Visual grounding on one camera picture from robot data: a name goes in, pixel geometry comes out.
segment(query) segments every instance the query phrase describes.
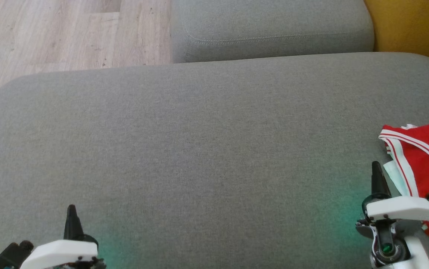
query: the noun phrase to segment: folded clothing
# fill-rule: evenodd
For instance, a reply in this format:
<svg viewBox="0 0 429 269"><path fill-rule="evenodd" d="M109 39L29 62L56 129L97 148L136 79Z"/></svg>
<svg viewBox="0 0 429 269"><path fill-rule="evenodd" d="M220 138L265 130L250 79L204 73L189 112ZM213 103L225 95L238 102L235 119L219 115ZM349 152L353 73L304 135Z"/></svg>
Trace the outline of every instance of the folded clothing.
<svg viewBox="0 0 429 269"><path fill-rule="evenodd" d="M429 193L429 125L408 124L401 128L386 125L379 138L385 141L387 153L398 169L398 172L392 169L392 163L385 165L400 193L425 198Z"/></svg>

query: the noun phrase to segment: floor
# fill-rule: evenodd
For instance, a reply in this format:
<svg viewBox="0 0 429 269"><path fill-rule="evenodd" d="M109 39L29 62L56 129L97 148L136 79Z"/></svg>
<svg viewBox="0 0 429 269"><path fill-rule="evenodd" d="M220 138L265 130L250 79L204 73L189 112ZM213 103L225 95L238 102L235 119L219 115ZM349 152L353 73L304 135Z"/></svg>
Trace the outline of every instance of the floor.
<svg viewBox="0 0 429 269"><path fill-rule="evenodd" d="M22 75L171 62L171 0L0 0L0 87Z"/></svg>

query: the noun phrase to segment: red cloth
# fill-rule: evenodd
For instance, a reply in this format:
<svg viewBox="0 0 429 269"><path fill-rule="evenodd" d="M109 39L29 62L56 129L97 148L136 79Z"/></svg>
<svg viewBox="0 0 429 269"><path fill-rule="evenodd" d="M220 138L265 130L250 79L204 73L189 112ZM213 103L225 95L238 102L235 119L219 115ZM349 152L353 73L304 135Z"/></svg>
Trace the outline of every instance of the red cloth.
<svg viewBox="0 0 429 269"><path fill-rule="evenodd" d="M409 129L384 126L379 138L400 170L411 196L429 193L429 125Z"/></svg>

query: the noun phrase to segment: yellow cushion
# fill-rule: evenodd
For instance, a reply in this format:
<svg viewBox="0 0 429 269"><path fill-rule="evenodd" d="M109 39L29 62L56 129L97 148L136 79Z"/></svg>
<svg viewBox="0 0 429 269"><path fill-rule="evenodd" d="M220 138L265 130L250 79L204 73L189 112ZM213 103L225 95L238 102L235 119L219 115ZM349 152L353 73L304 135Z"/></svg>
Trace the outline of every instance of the yellow cushion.
<svg viewBox="0 0 429 269"><path fill-rule="evenodd" d="M375 51L429 56L429 0L364 0L375 29Z"/></svg>

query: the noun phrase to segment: gray sofa cushion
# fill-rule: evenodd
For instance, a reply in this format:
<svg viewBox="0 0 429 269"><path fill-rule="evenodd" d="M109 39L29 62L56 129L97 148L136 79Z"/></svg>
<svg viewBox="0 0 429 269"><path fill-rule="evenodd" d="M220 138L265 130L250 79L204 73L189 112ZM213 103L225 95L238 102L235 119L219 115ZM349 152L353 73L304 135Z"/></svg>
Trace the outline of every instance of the gray sofa cushion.
<svg viewBox="0 0 429 269"><path fill-rule="evenodd" d="M175 63L372 51L363 0L173 0Z"/></svg>
<svg viewBox="0 0 429 269"><path fill-rule="evenodd" d="M0 252L60 239L74 203L110 268L367 268L377 136L406 123L429 124L429 58L407 53L19 78L0 90Z"/></svg>

